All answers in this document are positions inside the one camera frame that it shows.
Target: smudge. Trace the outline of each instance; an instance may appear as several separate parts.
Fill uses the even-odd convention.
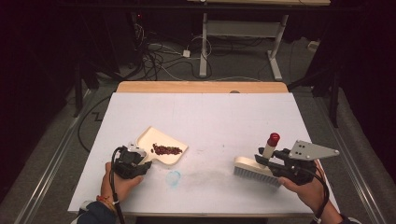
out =
[[[175,188],[178,184],[178,180],[181,178],[181,174],[178,171],[172,171],[169,172],[166,175],[166,184],[168,184],[170,187]]]

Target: pile of beans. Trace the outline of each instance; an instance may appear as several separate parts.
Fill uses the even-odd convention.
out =
[[[164,147],[164,146],[157,146],[157,144],[153,144],[152,147],[154,148],[155,154],[157,155],[177,155],[182,153],[183,151],[178,147]]]

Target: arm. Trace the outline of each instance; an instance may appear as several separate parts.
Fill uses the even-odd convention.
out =
[[[116,223],[116,212],[113,205],[113,193],[110,187],[109,175],[111,165],[106,163],[106,173],[103,176],[101,195],[97,197],[96,202],[84,203],[78,212],[72,224],[93,224],[93,223]],[[114,185],[120,203],[124,201],[131,190],[142,182],[143,176],[137,176],[134,179],[122,179],[114,175]]]
[[[324,176],[323,170],[320,168],[320,166],[317,163],[318,171],[317,174],[319,175],[319,172],[321,173],[321,176]],[[283,185],[286,189],[289,189],[290,191],[293,191],[297,193],[298,197],[300,200],[305,203],[311,210],[314,212],[314,214],[317,213],[319,210],[323,200],[324,200],[324,192],[323,192],[323,186],[321,183],[314,178],[314,180],[311,183],[298,186],[295,183],[293,183],[291,180],[287,179],[286,177],[280,177],[278,179],[279,183]],[[347,218],[342,217],[338,211],[335,209],[334,205],[332,202],[328,201],[324,207],[323,213],[321,215],[321,223],[323,224],[328,224],[328,223],[359,223],[359,222],[350,222]]]

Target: table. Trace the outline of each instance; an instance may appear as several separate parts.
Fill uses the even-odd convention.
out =
[[[297,104],[284,84],[246,82],[121,83],[112,96],[69,212],[77,212],[82,202],[99,192],[104,164],[113,150],[133,142],[148,126],[189,148],[173,166],[152,164],[145,180],[122,203],[125,215],[312,216],[297,195],[283,187],[274,189],[233,175],[233,158],[253,158],[271,132],[281,136],[278,149],[292,147],[296,139],[309,141]],[[174,174],[177,182],[169,183],[169,175]],[[332,193],[331,201],[337,207]]]
[[[330,4],[330,0],[206,0],[204,2],[206,5],[210,3],[224,3],[283,6],[301,5],[305,7],[328,6]],[[207,18],[207,13],[204,13],[199,76],[206,77],[207,57],[209,55],[207,52],[208,35],[274,37],[275,42],[273,48],[271,50],[267,50],[267,55],[275,80],[281,81],[282,75],[276,62],[276,54],[286,28],[288,17],[289,15],[283,15],[280,22],[212,21]]]

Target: sleeve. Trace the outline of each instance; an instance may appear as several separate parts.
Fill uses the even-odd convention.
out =
[[[71,224],[115,224],[116,215],[100,202],[85,202]]]
[[[344,215],[341,215],[341,217],[343,218],[343,221],[339,224],[361,224],[361,222],[353,217],[346,217]]]

